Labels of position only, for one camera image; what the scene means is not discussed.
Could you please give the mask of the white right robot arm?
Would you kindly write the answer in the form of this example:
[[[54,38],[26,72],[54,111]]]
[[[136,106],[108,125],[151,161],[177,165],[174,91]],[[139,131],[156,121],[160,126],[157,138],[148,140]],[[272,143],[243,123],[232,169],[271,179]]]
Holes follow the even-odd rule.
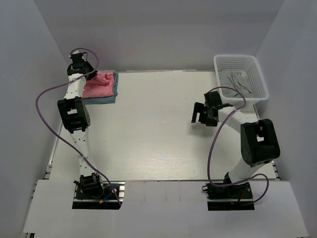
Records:
[[[205,102],[194,104],[191,122],[200,122],[206,126],[219,125],[208,155],[207,174],[210,184],[214,187],[223,187],[224,193],[231,198],[241,193],[240,184],[258,176],[256,172],[265,164],[270,163],[280,156],[280,147],[273,122],[270,119],[251,119],[240,110],[246,106],[243,99],[243,107],[234,107],[224,104],[217,91],[209,91],[204,94]],[[240,134],[240,151],[242,158],[236,166],[225,175],[223,183],[216,184],[211,180],[211,156],[215,142],[221,129],[229,126]]]

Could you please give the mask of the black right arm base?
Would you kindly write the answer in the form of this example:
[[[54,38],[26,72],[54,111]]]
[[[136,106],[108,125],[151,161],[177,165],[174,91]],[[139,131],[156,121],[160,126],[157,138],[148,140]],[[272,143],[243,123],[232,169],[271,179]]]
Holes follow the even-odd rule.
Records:
[[[210,183],[202,186],[207,194],[208,211],[252,211],[255,209],[250,184],[215,187]]]

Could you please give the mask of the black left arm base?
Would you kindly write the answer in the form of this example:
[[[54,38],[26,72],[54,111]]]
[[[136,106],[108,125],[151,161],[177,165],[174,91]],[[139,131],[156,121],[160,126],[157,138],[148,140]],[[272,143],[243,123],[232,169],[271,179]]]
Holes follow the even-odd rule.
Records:
[[[125,192],[125,182],[103,181],[101,176],[93,173],[75,180],[72,209],[78,210],[118,210]]]

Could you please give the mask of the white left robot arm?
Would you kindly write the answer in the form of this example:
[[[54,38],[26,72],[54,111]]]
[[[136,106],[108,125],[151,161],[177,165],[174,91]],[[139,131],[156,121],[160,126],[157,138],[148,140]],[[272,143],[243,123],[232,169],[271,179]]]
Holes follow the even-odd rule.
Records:
[[[74,50],[70,53],[72,63],[67,68],[68,87],[62,100],[57,102],[57,107],[64,128],[70,133],[75,148],[80,152],[79,176],[80,180],[91,179],[97,175],[92,169],[95,167],[91,156],[89,143],[90,116],[83,102],[84,86],[86,82],[97,75],[92,65],[87,61],[87,52]]]

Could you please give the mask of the pink t shirt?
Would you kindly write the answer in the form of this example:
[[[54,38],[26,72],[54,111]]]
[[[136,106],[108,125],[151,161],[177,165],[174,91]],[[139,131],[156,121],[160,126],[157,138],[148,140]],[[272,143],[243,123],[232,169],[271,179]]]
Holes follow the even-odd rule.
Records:
[[[98,72],[91,80],[86,82],[83,98],[104,98],[114,95],[114,72]]]

